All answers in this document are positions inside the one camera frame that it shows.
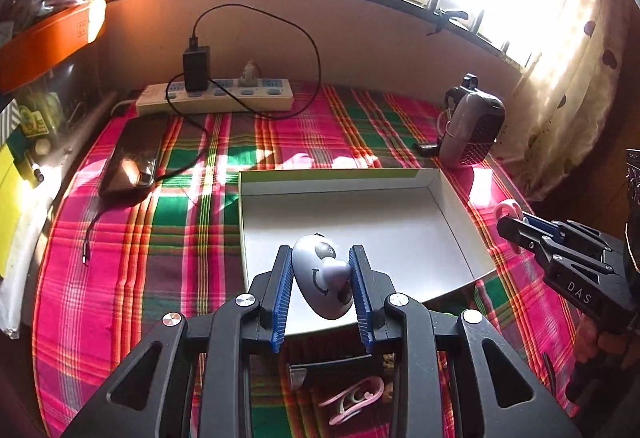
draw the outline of black phone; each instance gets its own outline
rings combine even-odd
[[[169,116],[165,113],[130,119],[104,166],[98,195],[108,201],[126,201],[148,193],[156,181],[162,138]]]

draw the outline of orange box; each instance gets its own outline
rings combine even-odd
[[[0,47],[0,91],[30,83],[91,43],[104,23],[104,0],[58,12]]]

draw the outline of cartoon face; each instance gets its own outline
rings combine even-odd
[[[323,235],[300,238],[293,246],[296,283],[309,306],[325,319],[338,319],[353,304],[351,267],[337,259],[332,242]]]

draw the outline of silver screw head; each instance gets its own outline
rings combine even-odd
[[[164,317],[162,317],[162,324],[165,326],[175,326],[180,323],[182,317],[178,312],[169,312]]]
[[[236,297],[236,304],[238,306],[251,306],[255,303],[255,297],[250,293],[241,293]]]
[[[404,306],[409,304],[409,298],[403,293],[393,293],[389,296],[389,303],[393,306]]]
[[[478,324],[482,320],[482,314],[478,310],[465,310],[462,312],[462,319],[469,324]]]

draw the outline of black cable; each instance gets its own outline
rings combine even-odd
[[[104,214],[104,212],[105,212],[105,209],[101,209],[100,207],[98,207],[98,210],[94,214],[94,217],[91,219],[89,226],[86,228],[86,231],[84,232],[84,241],[82,242],[82,264],[86,267],[89,266],[89,259],[91,259],[89,237],[91,236],[91,231],[93,230],[95,223],[98,221],[100,216]]]
[[[184,119],[187,123],[189,123],[192,126],[195,126],[196,128],[199,128],[203,131],[204,136],[205,136],[205,143],[202,147],[202,149],[198,152],[198,154],[196,155],[196,157],[191,160],[188,164],[179,167],[178,169],[174,169],[173,171],[169,171],[167,173],[162,174],[161,176],[157,176],[156,179],[154,180],[155,182],[159,182],[161,180],[167,179],[167,178],[172,178],[174,176],[179,175],[180,173],[183,173],[184,171],[187,171],[187,169],[192,168],[194,165],[196,165],[198,163],[198,161],[202,158],[202,156],[205,154],[205,152],[209,149],[209,144],[210,144],[210,135],[209,132],[207,131],[207,128],[205,128],[204,126],[202,126],[200,123],[197,123],[196,121],[194,121],[193,119],[190,118],[190,116],[182,113],[180,110],[178,110],[178,108],[176,108],[171,100],[169,99],[169,87],[172,85],[172,83],[178,78],[182,76],[181,73],[178,73],[178,75],[175,75],[174,77],[172,77],[169,82],[166,85],[166,88],[164,90],[164,98],[166,99],[167,104],[169,104],[170,108],[175,111],[175,113],[181,117],[182,119]],[[96,224],[96,222],[98,221],[98,219],[100,219],[100,216],[102,216],[105,212],[108,211],[108,209],[110,208],[110,205],[107,206],[104,204],[104,202],[100,202],[98,203],[98,208],[97,211],[94,215],[94,217],[92,218],[91,222],[89,223],[89,226],[86,228],[86,231],[84,232],[84,240],[82,242],[82,264],[84,264],[84,266],[88,267],[89,264],[89,259],[90,259],[90,245],[89,245],[89,238],[91,236],[91,231],[94,228],[94,225]]]
[[[542,354],[542,361],[545,364],[546,368],[546,376],[549,379],[549,390],[554,398],[558,398],[558,390],[556,388],[556,370],[554,369],[554,364],[551,361],[551,357],[546,352]]]
[[[198,46],[198,37],[196,36],[196,28],[198,27],[198,23],[200,22],[200,20],[206,14],[209,14],[210,12],[218,10],[218,9],[223,9],[225,7],[240,7],[242,9],[249,9],[250,11],[259,12],[260,14],[264,14],[265,16],[273,18],[274,20],[278,20],[278,21],[283,22],[283,23],[285,23],[287,25],[290,25],[291,27],[297,28],[300,32],[302,32],[306,36],[306,38],[311,42],[311,45],[314,48],[314,52],[316,53],[316,64],[318,66],[318,82],[316,83],[316,90],[314,91],[314,94],[312,95],[311,99],[309,99],[309,101],[302,108],[300,108],[300,110],[294,111],[293,113],[285,113],[284,115],[270,115],[269,113],[263,113],[262,111],[257,111],[257,110],[254,110],[253,108],[247,106],[242,100],[240,100],[237,97],[235,97],[235,95],[233,95],[229,90],[224,88],[221,84],[219,84],[218,82],[214,81],[213,79],[209,78],[209,81],[212,84],[214,84],[215,86],[217,86],[218,88],[220,88],[223,92],[225,92],[229,97],[231,97],[234,101],[236,101],[239,105],[241,105],[247,111],[250,111],[251,113],[253,113],[253,114],[255,114],[258,117],[261,117],[263,119],[269,119],[271,121],[279,121],[279,120],[284,120],[284,119],[291,119],[293,117],[296,117],[297,115],[300,115],[300,113],[305,111],[309,106],[311,106],[311,104],[313,104],[313,102],[316,100],[316,97],[318,97],[318,94],[320,92],[320,88],[322,86],[322,63],[320,61],[320,52],[318,50],[318,46],[316,45],[316,42],[314,41],[314,38],[312,38],[311,35],[304,28],[300,27],[300,25],[297,25],[297,24],[295,24],[293,22],[290,22],[289,20],[285,20],[284,18],[276,16],[276,14],[271,14],[270,12],[265,12],[263,10],[256,9],[255,7],[250,7],[249,5],[222,4],[222,5],[216,5],[215,7],[207,9],[200,16],[198,16],[198,19],[196,20],[195,24],[193,25],[193,30],[191,32],[191,38],[189,40],[189,46],[190,46],[191,49],[194,49],[194,48],[196,48]]]
[[[178,108],[176,108],[174,106],[174,104],[172,104],[171,100],[169,99],[169,87],[172,85],[172,83],[178,78],[183,76],[184,74],[182,73],[178,73],[178,75],[174,75],[169,82],[166,84],[166,88],[164,89],[164,98],[166,99],[167,104],[169,104],[169,107],[175,111],[175,113],[179,116],[182,117],[183,120],[185,120],[187,123],[189,123],[191,126],[195,126],[198,129],[201,129],[202,132],[204,133],[205,136],[205,143],[202,147],[202,149],[198,152],[198,154],[196,155],[196,158],[194,158],[192,161],[190,161],[188,164],[179,167],[178,169],[174,169],[173,171],[169,171],[168,173],[164,173],[161,176],[156,177],[156,182],[159,182],[161,180],[167,179],[167,178],[172,178],[174,176],[179,175],[180,173],[184,173],[184,171],[187,171],[187,169],[191,169],[194,165],[196,165],[198,163],[198,161],[202,158],[202,156],[205,154],[205,152],[209,149],[209,144],[210,144],[210,135],[209,132],[207,131],[207,128],[205,128],[204,126],[202,126],[200,123],[197,123],[196,121],[194,121],[193,119],[190,118],[190,116],[185,115],[184,113],[182,113],[180,110],[178,110]]]
[[[622,354],[622,358],[620,358],[620,365],[622,365],[622,363],[625,361],[625,358],[629,352],[629,349],[631,349],[631,344],[634,340],[634,337],[636,336],[636,330],[638,329],[639,318],[640,318],[640,315],[636,315],[636,318],[633,321],[631,329],[629,330],[629,335],[626,337],[625,351]]]

